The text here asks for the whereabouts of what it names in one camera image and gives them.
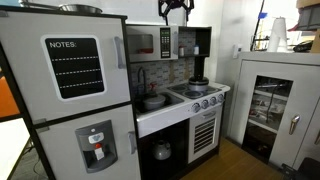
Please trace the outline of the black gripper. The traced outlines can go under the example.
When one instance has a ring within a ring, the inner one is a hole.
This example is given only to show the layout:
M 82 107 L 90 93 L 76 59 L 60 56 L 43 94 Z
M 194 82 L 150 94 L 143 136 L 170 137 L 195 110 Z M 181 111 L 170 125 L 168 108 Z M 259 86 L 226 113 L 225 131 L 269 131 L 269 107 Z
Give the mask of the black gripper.
M 161 17 L 166 17 L 171 10 L 176 8 L 183 8 L 190 13 L 194 8 L 194 0 L 189 0 L 188 4 L 185 3 L 185 0 L 158 0 L 158 14 Z

